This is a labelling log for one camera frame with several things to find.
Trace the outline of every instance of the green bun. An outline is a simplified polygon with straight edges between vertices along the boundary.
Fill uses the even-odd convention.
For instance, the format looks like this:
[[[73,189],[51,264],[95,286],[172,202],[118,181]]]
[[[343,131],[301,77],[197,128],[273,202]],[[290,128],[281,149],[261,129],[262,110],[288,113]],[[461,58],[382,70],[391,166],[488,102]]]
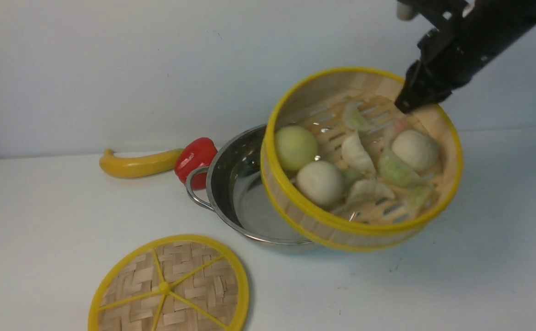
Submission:
[[[302,126],[285,126],[274,136],[278,162],[284,170],[297,171],[315,161],[319,144]]]

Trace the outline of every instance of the white table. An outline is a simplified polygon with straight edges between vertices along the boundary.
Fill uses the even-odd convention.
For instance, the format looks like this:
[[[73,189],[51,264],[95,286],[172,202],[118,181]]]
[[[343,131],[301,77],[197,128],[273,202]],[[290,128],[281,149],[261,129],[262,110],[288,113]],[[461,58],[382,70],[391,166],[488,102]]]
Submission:
[[[286,255],[197,207],[169,172],[119,180],[99,155],[0,161],[0,331],[85,330],[104,275],[174,234],[229,245],[247,267],[252,331],[536,330],[536,128],[463,132],[451,207],[371,254]]]

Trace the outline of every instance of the pot handle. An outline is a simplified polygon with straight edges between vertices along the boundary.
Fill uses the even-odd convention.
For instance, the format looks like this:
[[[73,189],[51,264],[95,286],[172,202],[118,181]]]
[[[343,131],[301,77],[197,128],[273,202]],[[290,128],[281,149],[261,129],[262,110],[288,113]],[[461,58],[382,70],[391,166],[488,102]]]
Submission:
[[[194,190],[192,189],[192,179],[194,178],[194,176],[201,174],[203,172],[208,172],[208,171],[209,171],[209,167],[196,168],[192,170],[192,172],[188,174],[188,177],[186,178],[186,183],[184,184],[186,185],[186,193],[188,193],[188,197],[192,201],[194,201],[194,203],[201,206],[202,208],[208,209],[210,211],[215,211],[215,209],[213,209],[213,206],[211,206],[210,203],[197,197],[196,194],[194,193]]]

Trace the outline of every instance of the pot rim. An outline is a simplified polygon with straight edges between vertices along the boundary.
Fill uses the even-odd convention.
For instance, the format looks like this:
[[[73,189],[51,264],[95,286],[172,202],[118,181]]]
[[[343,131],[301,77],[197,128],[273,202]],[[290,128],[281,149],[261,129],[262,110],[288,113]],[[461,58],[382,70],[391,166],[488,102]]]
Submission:
[[[276,244],[276,245],[312,245],[314,244],[314,242],[309,239],[277,239],[277,238],[272,238],[272,237],[266,237],[265,235],[259,235],[251,231],[245,230],[244,228],[242,228],[241,226],[235,224],[232,220],[230,220],[229,217],[226,216],[222,212],[221,208],[219,208],[219,205],[217,205],[217,201],[215,201],[215,197],[213,196],[213,189],[211,187],[211,178],[213,178],[213,172],[215,171],[215,167],[217,165],[218,160],[221,159],[221,155],[225,153],[228,147],[230,147],[232,144],[234,144],[234,142],[236,142],[243,136],[250,134],[251,132],[257,131],[259,129],[262,129],[262,128],[266,128],[266,124],[261,124],[259,126],[254,126],[253,128],[245,130],[244,132],[241,132],[240,134],[232,138],[230,141],[224,144],[221,147],[221,149],[219,149],[219,151],[217,152],[217,155],[215,155],[215,157],[213,158],[213,161],[209,165],[209,171],[207,172],[207,183],[206,183],[207,189],[206,190],[207,190],[207,197],[209,198],[209,203],[211,204],[211,206],[213,206],[215,213],[221,218],[221,220],[223,220],[223,222],[225,222],[233,230],[236,230],[242,235],[245,235],[245,237],[247,238],[250,238],[256,241],[261,241],[264,243]]]

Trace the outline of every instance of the white wall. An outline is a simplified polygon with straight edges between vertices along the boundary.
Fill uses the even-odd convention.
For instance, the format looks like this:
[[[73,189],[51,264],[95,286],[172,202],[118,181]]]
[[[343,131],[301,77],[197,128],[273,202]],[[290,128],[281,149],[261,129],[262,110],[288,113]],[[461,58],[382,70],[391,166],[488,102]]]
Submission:
[[[220,144],[321,69],[403,74],[430,25],[394,10],[393,0],[0,0],[0,157]],[[465,130],[536,125],[536,29],[445,108]]]

